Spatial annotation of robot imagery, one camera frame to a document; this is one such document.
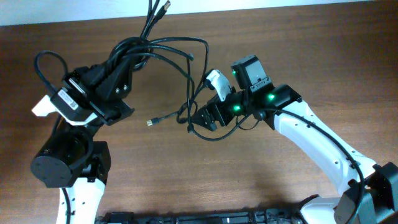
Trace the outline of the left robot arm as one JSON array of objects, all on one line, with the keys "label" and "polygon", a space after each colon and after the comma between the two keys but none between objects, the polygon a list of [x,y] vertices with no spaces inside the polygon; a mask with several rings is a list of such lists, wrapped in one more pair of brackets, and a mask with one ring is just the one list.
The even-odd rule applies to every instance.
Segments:
[{"label": "left robot arm", "polygon": [[49,94],[32,109],[37,117],[57,113],[52,133],[33,158],[33,175],[49,189],[59,189],[57,223],[100,223],[97,211],[108,180],[111,156],[107,142],[95,141],[103,126],[113,125],[133,114],[124,102],[131,91],[132,73],[140,57],[113,55],[91,67],[68,71],[62,63],[64,86],[56,88],[42,73],[39,60],[34,69]]}]

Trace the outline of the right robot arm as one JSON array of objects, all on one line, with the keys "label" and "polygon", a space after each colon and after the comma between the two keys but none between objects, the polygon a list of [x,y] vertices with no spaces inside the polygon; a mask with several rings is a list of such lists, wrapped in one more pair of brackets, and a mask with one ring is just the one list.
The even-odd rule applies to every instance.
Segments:
[{"label": "right robot arm", "polygon": [[325,173],[338,192],[302,202],[298,220],[304,223],[382,223],[397,214],[397,166],[380,166],[351,147],[323,123],[302,97],[288,85],[274,86],[255,55],[231,64],[238,87],[216,69],[204,85],[216,95],[188,115],[190,128],[209,131],[249,116],[295,143]]}]

